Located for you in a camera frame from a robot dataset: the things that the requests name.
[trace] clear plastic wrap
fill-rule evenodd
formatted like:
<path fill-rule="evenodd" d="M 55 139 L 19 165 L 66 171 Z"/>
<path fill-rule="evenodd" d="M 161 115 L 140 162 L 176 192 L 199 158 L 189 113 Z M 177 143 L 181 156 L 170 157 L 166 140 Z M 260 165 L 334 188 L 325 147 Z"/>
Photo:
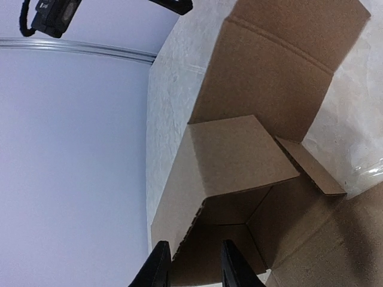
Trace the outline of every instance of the clear plastic wrap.
<path fill-rule="evenodd" d="M 383 181 L 383 0 L 336 71 L 303 145 L 349 198 Z"/>

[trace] open cardboard box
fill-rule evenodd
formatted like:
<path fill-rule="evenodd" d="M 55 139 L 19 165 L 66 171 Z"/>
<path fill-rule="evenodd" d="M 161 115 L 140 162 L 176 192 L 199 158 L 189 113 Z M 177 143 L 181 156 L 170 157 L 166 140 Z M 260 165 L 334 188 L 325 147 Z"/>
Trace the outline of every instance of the open cardboard box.
<path fill-rule="evenodd" d="M 358 0 L 236 3 L 151 226 L 173 285 L 220 282 L 224 239 L 256 273 L 281 268 L 332 218 L 345 193 L 300 142 L 369 16 Z"/>

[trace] black camera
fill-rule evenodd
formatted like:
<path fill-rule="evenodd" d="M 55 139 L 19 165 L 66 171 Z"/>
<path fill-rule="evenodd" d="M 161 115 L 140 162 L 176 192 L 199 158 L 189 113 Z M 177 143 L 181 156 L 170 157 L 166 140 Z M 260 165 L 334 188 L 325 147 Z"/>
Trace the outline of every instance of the black camera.
<path fill-rule="evenodd" d="M 81 0 L 39 0 L 32 28 L 53 38 L 68 29 Z"/>

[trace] white wall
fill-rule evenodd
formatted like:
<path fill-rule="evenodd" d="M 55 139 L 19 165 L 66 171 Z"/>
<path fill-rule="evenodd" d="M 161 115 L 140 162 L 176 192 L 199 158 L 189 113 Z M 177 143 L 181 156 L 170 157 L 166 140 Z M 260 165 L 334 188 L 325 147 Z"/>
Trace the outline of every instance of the white wall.
<path fill-rule="evenodd" d="M 0 286 L 127 286 L 147 256 L 149 66 L 1 50 L 0 67 Z"/>
<path fill-rule="evenodd" d="M 0 38 L 22 37 L 24 0 L 0 0 Z M 38 0 L 31 0 L 29 22 Z M 63 39 L 116 45 L 157 53 L 178 15 L 149 0 L 83 0 Z M 34 37 L 48 38 L 37 32 Z"/>

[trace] metal strip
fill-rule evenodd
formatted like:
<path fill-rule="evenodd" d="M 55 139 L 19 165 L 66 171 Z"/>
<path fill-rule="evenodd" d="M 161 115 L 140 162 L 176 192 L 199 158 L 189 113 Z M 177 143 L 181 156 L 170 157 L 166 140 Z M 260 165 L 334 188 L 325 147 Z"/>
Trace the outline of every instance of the metal strip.
<path fill-rule="evenodd" d="M 122 60 L 153 64 L 155 54 L 107 45 L 61 39 L 0 38 L 0 49 L 55 51 L 97 56 L 108 56 Z"/>

